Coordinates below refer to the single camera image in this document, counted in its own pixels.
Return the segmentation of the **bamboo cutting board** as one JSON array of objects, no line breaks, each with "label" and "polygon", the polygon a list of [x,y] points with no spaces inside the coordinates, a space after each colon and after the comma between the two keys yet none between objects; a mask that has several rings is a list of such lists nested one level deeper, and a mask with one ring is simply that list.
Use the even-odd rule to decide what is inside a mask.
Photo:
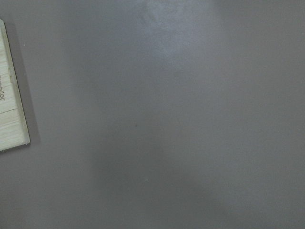
[{"label": "bamboo cutting board", "polygon": [[0,150],[31,142],[4,21],[0,21]]}]

